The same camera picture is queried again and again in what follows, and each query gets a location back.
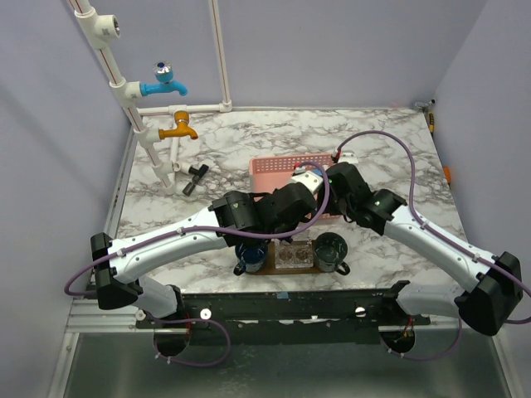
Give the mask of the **pink perforated plastic basket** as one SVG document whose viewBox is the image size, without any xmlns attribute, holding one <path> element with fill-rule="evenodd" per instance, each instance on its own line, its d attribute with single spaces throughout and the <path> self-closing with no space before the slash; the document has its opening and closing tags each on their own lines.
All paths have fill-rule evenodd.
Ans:
<svg viewBox="0 0 531 398">
<path fill-rule="evenodd" d="M 283 187 L 289 181 L 295 165 L 305 161 L 318 163 L 324 169 L 333 165 L 329 153 L 253 158 L 249 162 L 251 191 L 272 192 L 276 188 Z"/>
</svg>

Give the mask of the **dark blue mug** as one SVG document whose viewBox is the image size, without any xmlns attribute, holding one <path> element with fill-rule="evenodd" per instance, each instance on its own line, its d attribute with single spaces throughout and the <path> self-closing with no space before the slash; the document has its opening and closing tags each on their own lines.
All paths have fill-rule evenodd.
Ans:
<svg viewBox="0 0 531 398">
<path fill-rule="evenodd" d="M 255 274 L 261 271 L 268 256 L 268 242 L 259 241 L 255 245 L 240 244 L 235 247 L 237 264 L 233 274 L 240 276 L 242 274 Z"/>
</svg>

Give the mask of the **brown oval wooden tray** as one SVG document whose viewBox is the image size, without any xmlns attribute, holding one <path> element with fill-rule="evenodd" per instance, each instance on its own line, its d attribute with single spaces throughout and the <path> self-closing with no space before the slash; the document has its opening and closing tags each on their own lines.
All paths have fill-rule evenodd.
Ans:
<svg viewBox="0 0 531 398">
<path fill-rule="evenodd" d="M 322 274 L 321 272 L 314 264 L 309 269 L 277 269 L 275 267 L 275 242 L 271 242 L 268 245 L 268 256 L 265 263 L 264 268 L 257 272 L 256 275 L 295 275 L 295 274 Z"/>
</svg>

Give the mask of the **dark green ceramic mug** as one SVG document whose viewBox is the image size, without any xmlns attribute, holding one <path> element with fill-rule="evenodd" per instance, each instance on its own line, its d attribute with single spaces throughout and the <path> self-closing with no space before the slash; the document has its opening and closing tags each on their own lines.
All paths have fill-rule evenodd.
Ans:
<svg viewBox="0 0 531 398">
<path fill-rule="evenodd" d="M 333 232 L 325 232 L 313 244 L 314 265 L 324 273 L 336 272 L 346 276 L 350 268 L 345 262 L 348 244 L 345 239 Z"/>
</svg>

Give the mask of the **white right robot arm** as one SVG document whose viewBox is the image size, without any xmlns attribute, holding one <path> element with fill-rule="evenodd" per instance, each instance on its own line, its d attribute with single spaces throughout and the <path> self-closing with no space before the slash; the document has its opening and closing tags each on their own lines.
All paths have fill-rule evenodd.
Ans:
<svg viewBox="0 0 531 398">
<path fill-rule="evenodd" d="M 401 324 L 411 315 L 441 315 L 460 318 L 486 336 L 494 336 L 508 323 L 524 295 L 517 257 L 470 245 L 419 216 L 397 194 L 372 191 L 353 164 L 337 163 L 327 174 L 329 214 L 407 246 L 454 280 L 453 285 L 406 284 L 382 303 L 388 323 Z"/>
</svg>

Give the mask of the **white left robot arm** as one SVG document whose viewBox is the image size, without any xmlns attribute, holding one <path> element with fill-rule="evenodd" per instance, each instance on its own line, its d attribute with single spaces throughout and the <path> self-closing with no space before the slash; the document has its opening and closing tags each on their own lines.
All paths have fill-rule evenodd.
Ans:
<svg viewBox="0 0 531 398">
<path fill-rule="evenodd" d="M 317 209 L 319 183 L 290 182 L 272 193 L 232 191 L 197 213 L 155 231 L 110 240 L 95 267 L 101 310 L 133 305 L 173 328 L 183 320 L 180 291 L 149 277 L 158 267 L 211 250 L 285 238 Z"/>
</svg>

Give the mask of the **yellow black tool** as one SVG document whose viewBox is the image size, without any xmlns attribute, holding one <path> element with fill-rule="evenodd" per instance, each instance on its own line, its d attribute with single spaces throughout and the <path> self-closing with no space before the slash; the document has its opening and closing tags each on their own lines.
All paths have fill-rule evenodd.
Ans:
<svg viewBox="0 0 531 398">
<path fill-rule="evenodd" d="M 436 100 L 432 99 L 427 108 L 428 128 L 429 128 L 431 135 L 435 133 L 435 115 L 433 113 L 433 107 L 435 104 L 436 104 Z"/>
</svg>

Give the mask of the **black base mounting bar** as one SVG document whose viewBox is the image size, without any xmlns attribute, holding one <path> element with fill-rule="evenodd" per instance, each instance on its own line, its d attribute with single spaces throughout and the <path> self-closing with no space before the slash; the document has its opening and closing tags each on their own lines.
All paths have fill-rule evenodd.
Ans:
<svg viewBox="0 0 531 398">
<path fill-rule="evenodd" d="M 184 294 L 183 307 L 158 321 L 136 323 L 163 347 L 292 345 L 336 342 L 377 344 L 380 332 L 424 326 L 429 318 L 406 314 L 397 288 L 278 293 Z"/>
</svg>

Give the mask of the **orange plastic faucet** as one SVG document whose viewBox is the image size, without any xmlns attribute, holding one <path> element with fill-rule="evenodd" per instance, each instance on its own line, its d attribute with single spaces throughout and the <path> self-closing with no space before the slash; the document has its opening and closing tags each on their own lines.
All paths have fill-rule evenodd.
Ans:
<svg viewBox="0 0 531 398">
<path fill-rule="evenodd" d="M 186 111 L 178 111 L 174 114 L 175 127 L 172 129 L 159 129 L 158 136 L 161 140 L 167 138 L 189 137 L 191 140 L 198 139 L 197 132 L 189 126 L 190 116 Z"/>
</svg>

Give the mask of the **blue plastic faucet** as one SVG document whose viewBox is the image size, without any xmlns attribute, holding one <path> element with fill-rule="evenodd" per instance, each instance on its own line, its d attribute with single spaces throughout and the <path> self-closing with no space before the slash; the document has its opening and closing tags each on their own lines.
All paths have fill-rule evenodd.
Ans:
<svg viewBox="0 0 531 398">
<path fill-rule="evenodd" d="M 140 84 L 140 94 L 143 97 L 156 94 L 178 92 L 181 96 L 188 94 L 187 87 L 174 79 L 173 68 L 168 61 L 159 61 L 153 66 L 153 74 L 156 84 Z"/>
</svg>

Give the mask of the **orange clip on wall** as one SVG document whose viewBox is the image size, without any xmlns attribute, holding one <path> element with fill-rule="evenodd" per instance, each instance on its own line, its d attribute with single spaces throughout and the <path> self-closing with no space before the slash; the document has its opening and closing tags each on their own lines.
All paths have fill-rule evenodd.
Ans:
<svg viewBox="0 0 531 398">
<path fill-rule="evenodd" d="M 451 171 L 448 167 L 443 167 L 443 172 L 448 184 L 451 184 Z"/>
</svg>

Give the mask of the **white pvc pipe frame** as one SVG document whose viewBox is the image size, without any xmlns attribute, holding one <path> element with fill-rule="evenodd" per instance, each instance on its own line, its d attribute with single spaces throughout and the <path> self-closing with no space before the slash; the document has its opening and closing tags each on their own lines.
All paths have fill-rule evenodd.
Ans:
<svg viewBox="0 0 531 398">
<path fill-rule="evenodd" d="M 187 175 L 184 168 L 193 165 L 178 159 L 180 138 L 161 140 L 158 130 L 174 128 L 174 114 L 181 110 L 188 112 L 190 116 L 192 113 L 229 113 L 233 109 L 218 2 L 210 1 L 209 9 L 222 86 L 222 101 L 218 104 L 171 105 L 160 109 L 140 109 L 136 106 L 137 100 L 144 98 L 140 94 L 142 82 L 125 79 L 110 48 L 110 41 L 120 38 L 116 16 L 100 15 L 88 1 L 69 1 L 68 4 L 108 79 L 114 97 L 131 123 L 134 136 L 148 156 L 153 173 L 162 183 L 165 193 L 173 195 L 176 192 L 177 175 Z"/>
</svg>

